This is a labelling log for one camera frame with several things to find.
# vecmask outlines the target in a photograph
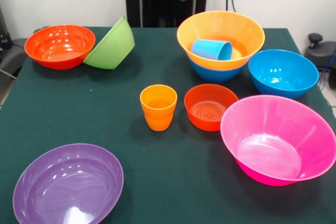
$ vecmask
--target red bowl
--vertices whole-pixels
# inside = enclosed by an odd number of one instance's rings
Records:
[[[95,35],[88,28],[76,25],[50,26],[31,35],[25,43],[25,51],[44,67],[66,70],[80,65],[95,42]]]
[[[224,112],[236,101],[234,92],[216,84],[195,86],[184,97],[189,120],[203,131],[219,131]]]

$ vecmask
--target table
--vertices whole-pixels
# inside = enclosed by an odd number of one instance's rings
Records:
[[[99,41],[109,28],[91,27]],[[124,169],[124,188],[102,223],[335,223],[336,166],[324,176],[286,187],[250,179],[219,132],[188,120],[183,99],[203,83],[176,39],[175,28],[135,28],[136,46],[116,70],[81,65],[46,69],[30,59],[0,111],[0,223],[16,223],[12,194],[22,171],[57,146],[91,143],[111,151]],[[287,29],[265,29],[264,49],[298,51]],[[177,91],[173,122],[151,131],[143,117],[143,88]],[[258,94],[248,68],[224,84],[238,97]],[[298,101],[336,120],[317,86]]]

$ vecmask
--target blue cup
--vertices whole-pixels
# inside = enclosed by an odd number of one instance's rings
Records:
[[[231,60],[232,44],[230,41],[198,39],[193,43],[191,52],[211,60]]]

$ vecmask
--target orange cup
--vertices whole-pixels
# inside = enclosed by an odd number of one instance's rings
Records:
[[[142,90],[140,102],[149,128],[164,131],[169,127],[177,102],[174,89],[161,84],[148,86]]]

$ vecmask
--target plastic bowl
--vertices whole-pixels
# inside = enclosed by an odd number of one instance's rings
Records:
[[[102,147],[69,144],[34,160],[13,193],[20,224],[100,223],[122,192],[123,170]]]
[[[252,81],[261,94],[295,99],[313,87],[319,72],[304,56],[285,50],[265,50],[248,64]]]
[[[266,185],[313,179],[335,162],[332,128],[314,110],[288,98],[241,99],[225,112],[220,131],[243,171]]]
[[[101,69],[115,69],[133,49],[135,43],[125,17],[109,30],[84,63]]]
[[[213,70],[231,70],[243,66],[264,44],[265,33],[253,19],[234,12],[215,10],[187,18],[177,30],[177,39],[198,65]],[[191,52],[197,39],[230,41],[231,60],[206,59]]]
[[[195,86],[184,97],[189,120],[204,131],[219,131],[224,112],[236,101],[234,92],[216,84]]]
[[[44,67],[66,70],[80,65],[96,41],[89,29],[76,25],[50,26],[31,35],[26,53]]]
[[[230,79],[232,79],[234,76],[240,73],[240,71],[243,69],[244,65],[242,67],[232,69],[232,70],[213,70],[209,68],[203,68],[200,65],[193,62],[192,59],[190,59],[191,66],[195,70],[195,72],[205,81],[213,82],[213,83],[223,83]]]

